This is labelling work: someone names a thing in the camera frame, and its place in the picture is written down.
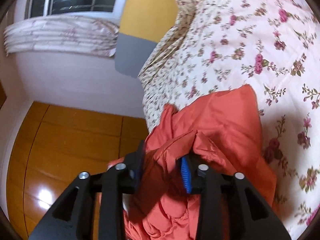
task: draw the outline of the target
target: rose print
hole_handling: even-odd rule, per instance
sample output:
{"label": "rose print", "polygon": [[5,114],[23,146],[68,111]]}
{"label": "rose print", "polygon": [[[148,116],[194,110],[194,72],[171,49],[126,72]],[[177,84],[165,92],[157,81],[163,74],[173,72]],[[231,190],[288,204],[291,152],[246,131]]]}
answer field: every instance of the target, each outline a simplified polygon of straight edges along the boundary
{"label": "rose print", "polygon": [[242,0],[242,4],[241,4],[241,7],[242,8],[248,8],[248,7],[250,7],[251,5],[249,4],[249,3],[247,3],[247,1],[246,0]]}
{"label": "rose print", "polygon": [[198,57],[202,57],[204,54],[204,44],[201,44],[201,48],[198,50]]}
{"label": "rose print", "polygon": [[310,137],[308,137],[308,129],[312,127],[311,125],[311,118],[309,118],[309,114],[307,115],[307,118],[303,119],[304,122],[304,130],[298,134],[298,141],[297,143],[299,145],[303,146],[303,149],[308,149],[311,144],[310,144]]}
{"label": "rose print", "polygon": [[245,27],[243,29],[237,29],[237,31],[240,33],[240,36],[243,38],[247,38],[247,34],[252,34],[252,30],[257,27],[256,25],[251,25],[249,27]]}
{"label": "rose print", "polygon": [[264,111],[263,109],[259,110],[259,116],[264,116],[264,112],[263,111]]}
{"label": "rose print", "polygon": [[213,50],[213,51],[211,52],[211,54],[210,54],[209,62],[210,62],[210,63],[213,63],[214,60],[216,59],[216,56],[217,56],[217,54],[216,54],[215,50]]}
{"label": "rose print", "polygon": [[280,21],[282,23],[285,23],[288,21],[288,15],[287,15],[287,12],[284,10],[284,9],[280,9],[279,10],[279,16],[280,16]]}
{"label": "rose print", "polygon": [[256,9],[254,15],[255,16],[263,16],[263,15],[266,15],[266,13],[267,13],[266,4],[262,3],[261,6]]}
{"label": "rose print", "polygon": [[187,85],[188,85],[188,79],[185,79],[184,81],[182,81],[181,86],[182,86],[183,88],[186,88]]}
{"label": "rose print", "polygon": [[244,64],[242,64],[241,70],[243,70],[243,72],[241,74],[248,73],[248,77],[250,78],[253,76],[253,73],[260,74],[262,72],[261,67],[266,67],[268,71],[272,70],[273,72],[275,72],[276,77],[278,77],[279,75],[285,75],[289,72],[288,69],[284,67],[277,68],[274,62],[269,62],[266,59],[263,59],[261,63],[255,62],[254,66],[245,66]]}
{"label": "rose print", "polygon": [[267,86],[264,86],[264,94],[268,94],[270,96],[270,98],[267,99],[266,104],[268,104],[269,106],[271,106],[272,100],[274,100],[276,103],[278,103],[278,98],[282,96],[284,96],[285,94],[285,88],[284,89],[279,89],[276,91],[276,87],[274,88],[268,88]]}
{"label": "rose print", "polygon": [[319,107],[319,102],[320,102],[320,93],[315,89],[309,89],[309,87],[306,87],[306,84],[303,84],[303,88],[302,88],[302,94],[306,93],[307,96],[303,99],[304,102],[307,101],[307,99],[310,98],[310,100],[313,100],[313,98],[315,97],[315,101],[312,101],[312,109],[317,109]]}
{"label": "rose print", "polygon": [[303,47],[305,47],[306,49],[309,48],[309,45],[313,45],[314,44],[314,40],[317,38],[317,34],[311,34],[311,36],[307,36],[307,32],[305,31],[304,33],[298,33],[297,31],[294,30],[294,32],[296,33],[296,35],[298,36],[299,41],[303,40],[302,44]]}
{"label": "rose print", "polygon": [[307,215],[311,214],[311,208],[306,206],[306,202],[303,201],[303,203],[300,204],[298,207],[298,212],[294,215],[294,217],[300,216],[300,220],[298,222],[298,225],[304,224],[308,217]]}
{"label": "rose print", "polygon": [[284,204],[288,201],[288,198],[284,195],[278,195],[277,192],[275,193],[274,200],[277,204]]}
{"label": "rose print", "polygon": [[228,45],[229,44],[229,41],[228,39],[226,39],[227,35],[223,35],[222,36],[222,39],[220,41],[221,45]]}
{"label": "rose print", "polygon": [[210,89],[210,90],[208,91],[208,94],[211,94],[211,93],[213,93],[213,92],[216,92],[218,89],[219,89],[219,87],[218,87],[217,85],[215,85],[215,86],[213,87],[213,89]]}
{"label": "rose print", "polygon": [[191,73],[196,68],[196,64],[187,65],[187,72]]}
{"label": "rose print", "polygon": [[223,71],[222,69],[214,69],[214,73],[217,76],[217,80],[221,82],[223,79],[227,80],[227,76],[231,73],[231,69]]}
{"label": "rose print", "polygon": [[278,136],[276,138],[272,138],[269,141],[268,147],[263,152],[263,158],[265,161],[270,164],[274,159],[281,160],[283,157],[282,151],[279,149],[280,142],[279,138],[285,133],[284,123],[285,123],[285,115],[282,116],[281,120],[277,121],[278,125],[276,126]]}
{"label": "rose print", "polygon": [[313,190],[316,181],[317,181],[317,175],[320,173],[318,169],[313,169],[311,167],[307,170],[307,175],[302,175],[299,179],[299,185],[301,187],[301,190],[304,190],[306,193],[310,190]]}
{"label": "rose print", "polygon": [[199,90],[196,88],[196,85],[193,85],[192,88],[191,88],[191,91],[190,92],[186,92],[186,97],[187,99],[191,99],[193,98],[194,96],[199,96],[200,95],[200,92]]}
{"label": "rose print", "polygon": [[276,41],[274,43],[274,46],[276,47],[276,50],[282,50],[284,51],[286,44],[284,43],[284,41],[280,40],[280,33],[278,31],[274,31],[273,32],[274,36],[276,37]]}
{"label": "rose print", "polygon": [[232,15],[230,16],[229,24],[230,24],[231,26],[233,26],[233,25],[235,25],[236,21],[237,21],[237,17],[236,17],[234,14],[232,14]]}
{"label": "rose print", "polygon": [[245,44],[243,42],[240,42],[240,47],[238,49],[235,49],[234,53],[231,55],[231,58],[234,60],[241,60],[244,57],[244,50]]}
{"label": "rose print", "polygon": [[290,1],[291,1],[292,5],[294,5],[297,8],[302,9],[302,6],[300,4],[297,4],[294,0],[290,0]]}
{"label": "rose print", "polygon": [[221,18],[221,13],[220,12],[217,12],[217,15],[213,18],[213,24],[219,24],[221,23],[222,21],[222,18]]}
{"label": "rose print", "polygon": [[293,63],[293,69],[291,70],[291,75],[295,76],[296,74],[301,77],[301,74],[304,73],[305,69],[302,63],[306,60],[306,55],[303,53],[300,60],[295,60]]}
{"label": "rose print", "polygon": [[307,225],[307,226],[309,226],[310,223],[311,223],[311,221],[315,218],[315,216],[316,216],[319,208],[320,208],[320,204],[319,204],[319,205],[317,206],[317,208],[313,211],[313,213],[311,214],[311,216],[308,217],[308,219],[307,219],[307,221],[306,221],[306,225]]}
{"label": "rose print", "polygon": [[203,84],[207,83],[208,79],[207,79],[206,76],[207,76],[207,73],[204,72],[204,73],[203,73],[203,77],[202,77],[202,79],[201,79],[201,83],[203,83]]}
{"label": "rose print", "polygon": [[260,74],[262,72],[262,60],[263,60],[263,56],[259,53],[256,55],[256,62],[254,65],[254,72],[256,74]]}

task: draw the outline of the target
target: pink floral pattern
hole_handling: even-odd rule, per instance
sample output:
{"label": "pink floral pattern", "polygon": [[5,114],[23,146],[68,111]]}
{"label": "pink floral pattern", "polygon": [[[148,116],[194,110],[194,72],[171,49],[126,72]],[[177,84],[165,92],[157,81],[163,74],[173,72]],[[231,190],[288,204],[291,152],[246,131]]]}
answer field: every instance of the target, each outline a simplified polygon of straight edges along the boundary
{"label": "pink floral pattern", "polygon": [[[292,240],[298,239],[320,203],[314,176],[320,164],[318,20],[305,0],[177,4],[176,24],[139,74],[149,130],[159,123],[165,103],[180,110],[202,95],[251,85],[265,140],[261,154],[277,174],[278,215]],[[310,212],[298,225],[301,217],[294,215],[304,201]]]}
{"label": "pink floral pattern", "polygon": [[308,219],[307,219],[307,221],[306,221],[306,225],[307,225],[307,226],[310,225],[310,223],[312,222],[312,220],[315,218],[315,216],[316,216],[319,208],[320,208],[320,204],[319,204],[319,205],[317,206],[317,208],[312,212],[311,216],[308,217]]}
{"label": "pink floral pattern", "polygon": [[317,175],[320,173],[319,169],[314,169],[313,166],[308,169],[307,175],[302,175],[299,179],[299,185],[306,193],[313,190],[316,186]]}
{"label": "pink floral pattern", "polygon": [[310,144],[310,137],[308,137],[308,129],[312,127],[311,118],[309,118],[309,114],[306,118],[303,119],[304,122],[304,130],[298,134],[298,144],[303,146],[303,149],[308,149]]}
{"label": "pink floral pattern", "polygon": [[112,57],[119,27],[105,19],[75,15],[48,15],[6,27],[7,54],[23,51],[78,53]]}

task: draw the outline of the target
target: window frame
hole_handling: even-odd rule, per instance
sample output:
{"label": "window frame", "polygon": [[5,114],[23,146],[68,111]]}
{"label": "window frame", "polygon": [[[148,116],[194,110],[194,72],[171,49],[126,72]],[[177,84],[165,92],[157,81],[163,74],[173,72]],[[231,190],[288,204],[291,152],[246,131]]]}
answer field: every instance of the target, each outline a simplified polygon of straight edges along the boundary
{"label": "window frame", "polygon": [[[114,22],[115,24],[120,23],[120,19],[124,10],[126,0],[115,0],[115,4],[113,6],[113,11],[112,12],[104,12],[104,11],[81,11],[81,12],[66,12],[66,13],[61,13],[62,15],[83,15],[83,16],[89,16],[89,17],[94,17],[94,18],[103,18],[110,20]],[[44,10],[43,10],[43,16],[48,16],[50,15],[50,8],[51,4],[50,0],[45,0],[44,1]],[[32,4],[33,0],[29,0],[27,2],[27,10],[26,10],[26,15],[25,19],[31,18],[31,9],[32,9]]]}

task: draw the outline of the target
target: wooden cabinet door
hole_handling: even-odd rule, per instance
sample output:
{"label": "wooden cabinet door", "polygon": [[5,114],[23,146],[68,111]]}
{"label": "wooden cabinet door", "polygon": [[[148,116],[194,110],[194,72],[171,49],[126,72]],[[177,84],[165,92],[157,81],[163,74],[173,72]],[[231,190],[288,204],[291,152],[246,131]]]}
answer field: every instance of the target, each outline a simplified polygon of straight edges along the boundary
{"label": "wooden cabinet door", "polygon": [[0,109],[4,104],[4,101],[6,100],[7,96],[5,95],[4,89],[0,83]]}

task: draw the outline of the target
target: metal screw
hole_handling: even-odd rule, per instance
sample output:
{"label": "metal screw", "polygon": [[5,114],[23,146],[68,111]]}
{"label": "metal screw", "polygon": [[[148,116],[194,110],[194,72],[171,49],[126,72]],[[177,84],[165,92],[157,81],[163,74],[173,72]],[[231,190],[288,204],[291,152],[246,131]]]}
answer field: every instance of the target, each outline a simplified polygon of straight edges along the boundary
{"label": "metal screw", "polygon": [[241,172],[237,172],[237,173],[235,174],[235,177],[236,177],[237,179],[244,179],[244,174],[241,173]]}
{"label": "metal screw", "polygon": [[87,179],[89,177],[89,173],[87,173],[86,171],[83,171],[79,174],[79,179]]}
{"label": "metal screw", "polygon": [[209,169],[208,165],[200,164],[198,166],[198,170],[197,170],[198,176],[201,176],[201,177],[205,178],[205,175],[206,175],[208,169]]}
{"label": "metal screw", "polygon": [[207,171],[209,169],[209,166],[206,165],[206,164],[200,164],[198,166],[198,169],[201,170],[201,171]]}
{"label": "metal screw", "polygon": [[116,170],[124,170],[127,166],[124,163],[118,163],[115,168]]}
{"label": "metal screw", "polygon": [[129,171],[129,175],[130,175],[131,179],[134,179],[134,171],[133,170]]}

